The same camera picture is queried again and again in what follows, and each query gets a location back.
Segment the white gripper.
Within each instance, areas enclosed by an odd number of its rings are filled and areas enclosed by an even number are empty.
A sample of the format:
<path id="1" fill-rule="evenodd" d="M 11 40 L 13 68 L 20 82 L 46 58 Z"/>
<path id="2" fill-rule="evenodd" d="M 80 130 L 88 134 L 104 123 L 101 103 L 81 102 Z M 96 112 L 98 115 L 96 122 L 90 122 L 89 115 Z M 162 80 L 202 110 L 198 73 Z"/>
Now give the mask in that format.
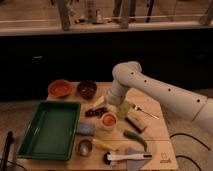
<path id="1" fill-rule="evenodd" d="M 125 100 L 129 88 L 120 84 L 118 81 L 113 81 L 109 89 L 104 94 L 104 99 L 107 103 L 119 106 Z"/>

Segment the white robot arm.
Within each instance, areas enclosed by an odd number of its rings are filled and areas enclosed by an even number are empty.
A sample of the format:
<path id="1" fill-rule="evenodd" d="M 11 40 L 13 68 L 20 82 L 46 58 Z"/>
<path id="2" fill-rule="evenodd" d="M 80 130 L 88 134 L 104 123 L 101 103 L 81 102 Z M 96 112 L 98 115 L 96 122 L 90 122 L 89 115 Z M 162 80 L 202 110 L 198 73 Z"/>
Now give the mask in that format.
<path id="1" fill-rule="evenodd" d="M 122 62 L 112 70 L 113 82 L 104 99 L 119 106 L 130 88 L 135 88 L 213 136 L 213 99 L 145 76 L 137 61 Z"/>

